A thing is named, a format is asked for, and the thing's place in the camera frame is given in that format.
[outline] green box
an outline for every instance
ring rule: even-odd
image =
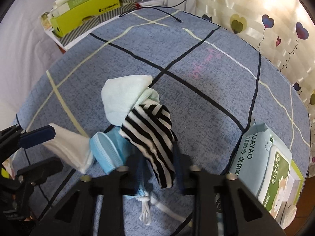
[[[119,7],[119,0],[88,0],[59,17],[51,18],[50,22],[55,33],[63,37],[92,17]]]

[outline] white blanket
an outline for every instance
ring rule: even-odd
[[[0,23],[0,130],[9,126],[32,87],[60,58],[39,16],[55,0],[15,0]]]

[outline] heart pattern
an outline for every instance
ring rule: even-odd
[[[212,16],[209,17],[207,14],[202,15],[202,18],[209,20],[210,22],[212,22]]]
[[[312,106],[315,105],[315,94],[314,93],[311,95],[310,105],[312,105]]]
[[[244,17],[240,18],[238,14],[233,14],[230,17],[230,25],[233,33],[238,34],[246,29],[247,20]]]
[[[281,43],[281,39],[278,37],[276,41],[276,48],[279,46],[280,43]]]
[[[272,28],[275,24],[275,21],[273,18],[270,18],[267,14],[264,14],[262,16],[262,23],[264,24],[265,28]]]
[[[299,91],[299,90],[301,90],[301,86],[299,86],[299,83],[295,83],[295,84],[293,84],[293,87],[294,87],[294,89],[296,90],[296,91]]]
[[[235,34],[238,34],[243,30],[243,24],[241,22],[238,22],[237,20],[233,20],[231,28]]]
[[[296,24],[296,33],[298,38],[302,40],[306,40],[308,38],[308,31],[303,27],[300,22]]]

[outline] white face mask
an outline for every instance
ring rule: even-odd
[[[85,174],[94,160],[89,139],[54,123],[50,123],[50,126],[54,127],[56,136],[43,145],[71,167]]]

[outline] grid pattern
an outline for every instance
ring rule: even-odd
[[[182,151],[211,173],[226,172],[252,117],[267,122],[292,149],[294,160],[306,173],[305,153],[309,152],[309,143],[303,136],[309,134],[304,124],[308,117],[286,79],[276,75],[284,92],[276,93],[273,82],[267,82],[269,74],[275,73],[273,66],[247,43],[204,19],[179,11],[169,12],[177,14],[183,23],[178,25],[171,17],[147,9],[115,20],[87,36],[39,81],[18,113],[21,125],[30,130],[54,122],[92,136],[111,127],[104,118],[100,100],[106,79],[148,74],[154,77],[152,85],[160,94],[161,103],[171,111]],[[287,100],[291,101],[288,105],[284,103]],[[27,152],[31,163],[52,155],[43,147],[34,147],[31,150],[34,155]],[[23,155],[16,154],[14,165],[25,166]],[[88,173],[100,176],[102,170],[96,164]],[[50,200],[43,201],[44,208],[33,203],[41,217],[79,177],[67,165],[61,174],[43,185]],[[169,216],[181,221],[190,213],[190,199],[180,196],[176,186],[174,193],[158,190],[154,181],[152,184],[158,199],[171,211],[167,213]],[[126,201],[126,205],[129,211],[139,207],[134,200]],[[152,212],[158,221],[165,218],[159,208]],[[133,235],[135,226],[142,227],[132,213],[126,213],[126,234]],[[177,226],[165,222],[165,228],[156,224],[154,230],[165,234],[165,230],[171,232]]]

